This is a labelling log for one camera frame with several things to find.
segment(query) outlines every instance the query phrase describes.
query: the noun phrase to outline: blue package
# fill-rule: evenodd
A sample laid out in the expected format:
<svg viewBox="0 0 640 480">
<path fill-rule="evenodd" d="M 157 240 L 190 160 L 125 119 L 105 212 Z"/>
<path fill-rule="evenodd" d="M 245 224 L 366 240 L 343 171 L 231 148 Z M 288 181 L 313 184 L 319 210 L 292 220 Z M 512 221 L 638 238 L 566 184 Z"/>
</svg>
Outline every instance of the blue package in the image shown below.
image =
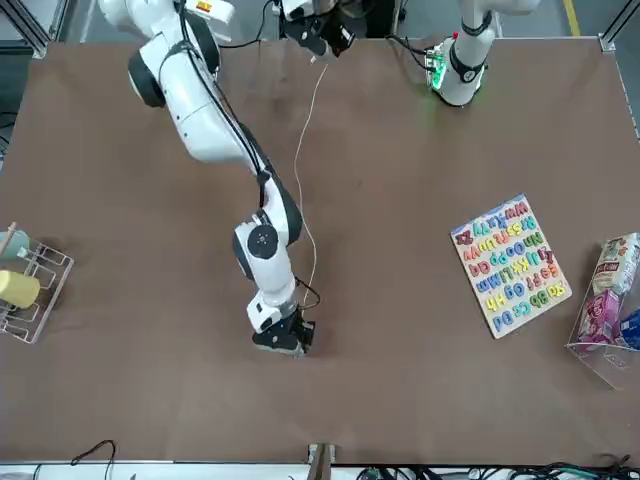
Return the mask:
<svg viewBox="0 0 640 480">
<path fill-rule="evenodd" d="M 620 323 L 620 336 L 629 347 L 640 350 L 640 310 Z"/>
</svg>

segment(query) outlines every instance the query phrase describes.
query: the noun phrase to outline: table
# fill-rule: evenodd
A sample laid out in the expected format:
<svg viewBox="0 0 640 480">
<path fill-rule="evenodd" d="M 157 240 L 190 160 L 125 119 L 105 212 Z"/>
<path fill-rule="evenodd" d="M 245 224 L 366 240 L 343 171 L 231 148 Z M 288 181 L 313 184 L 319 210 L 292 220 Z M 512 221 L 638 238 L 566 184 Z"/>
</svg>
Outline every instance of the table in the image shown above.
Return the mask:
<svg viewBox="0 0 640 480">
<path fill-rule="evenodd" d="M 3 459 L 69 459 L 103 438 L 121 459 L 302 461 L 318 442 L 343 463 L 640 454 L 639 392 L 609 390 L 564 348 L 597 242 L 640 219 L 638 144 L 596 39 L 497 41 L 465 109 L 425 94 L 382 40 L 329 66 L 300 158 L 322 295 L 304 359 L 250 340 L 253 285 L 230 244 L 252 177 L 188 157 L 129 86 L 135 48 L 54 44 L 31 65 L 0 221 L 77 265 L 36 346 L 0 339 Z M 224 55 L 235 111 L 294 194 L 321 68 L 288 42 Z M 497 341 L 449 231 L 519 192 L 574 295 Z M 308 239 L 290 251 L 308 277 Z"/>
</svg>

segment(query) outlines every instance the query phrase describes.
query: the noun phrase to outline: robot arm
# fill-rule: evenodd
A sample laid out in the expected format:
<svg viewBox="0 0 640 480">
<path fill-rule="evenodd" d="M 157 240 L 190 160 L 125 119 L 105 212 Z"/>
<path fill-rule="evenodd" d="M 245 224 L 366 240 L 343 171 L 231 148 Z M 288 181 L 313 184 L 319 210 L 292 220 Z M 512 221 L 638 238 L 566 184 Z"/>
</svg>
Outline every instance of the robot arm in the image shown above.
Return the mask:
<svg viewBox="0 0 640 480">
<path fill-rule="evenodd" d="M 216 12 L 230 6 L 208 1 Z M 172 0 L 100 0 L 100 7 L 114 26 L 150 38 L 129 61 L 131 83 L 145 104 L 168 108 L 189 153 L 206 163 L 243 162 L 256 176 L 260 208 L 236 227 L 232 241 L 244 274 L 258 287 L 247 307 L 253 341 L 260 348 L 305 354 L 315 325 L 302 318 L 287 254 L 300 235 L 300 211 L 253 135 L 223 107 L 226 99 L 215 83 L 220 54 L 207 20 L 185 12 L 183 22 Z"/>
<path fill-rule="evenodd" d="M 540 0 L 459 0 L 462 29 L 457 38 L 449 37 L 434 50 L 428 66 L 430 86 L 453 106 L 469 103 L 480 88 L 487 55 L 495 39 L 491 27 L 493 12 L 527 15 Z"/>
<path fill-rule="evenodd" d="M 339 57 L 355 35 L 343 23 L 340 0 L 281 0 L 283 33 L 317 57 Z"/>
</svg>

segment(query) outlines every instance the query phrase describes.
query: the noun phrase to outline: yellow cup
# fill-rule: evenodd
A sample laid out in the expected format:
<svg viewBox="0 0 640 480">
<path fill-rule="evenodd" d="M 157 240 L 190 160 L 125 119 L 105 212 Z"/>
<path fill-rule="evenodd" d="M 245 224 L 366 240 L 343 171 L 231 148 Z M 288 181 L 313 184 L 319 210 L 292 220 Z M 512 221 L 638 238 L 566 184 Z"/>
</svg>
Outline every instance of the yellow cup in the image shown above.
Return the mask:
<svg viewBox="0 0 640 480">
<path fill-rule="evenodd" d="M 21 273 L 0 270 L 0 299 L 18 308 L 29 308 L 38 298 L 40 281 Z"/>
</svg>

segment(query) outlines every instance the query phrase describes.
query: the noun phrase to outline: dish rack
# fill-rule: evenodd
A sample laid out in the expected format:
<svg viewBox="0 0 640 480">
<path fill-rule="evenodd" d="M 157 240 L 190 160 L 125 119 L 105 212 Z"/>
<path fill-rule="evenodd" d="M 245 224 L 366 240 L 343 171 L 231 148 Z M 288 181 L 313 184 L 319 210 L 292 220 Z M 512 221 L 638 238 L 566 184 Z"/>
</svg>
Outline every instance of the dish rack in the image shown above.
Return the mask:
<svg viewBox="0 0 640 480">
<path fill-rule="evenodd" d="M 0 243 L 0 258 L 17 230 L 18 226 L 13 222 Z M 12 259 L 11 270 L 22 270 L 24 275 L 37 278 L 40 293 L 35 303 L 24 309 L 0 300 L 0 333 L 33 344 L 42 333 L 74 262 L 68 255 L 32 237 L 29 240 L 29 248 L 20 248 Z"/>
</svg>

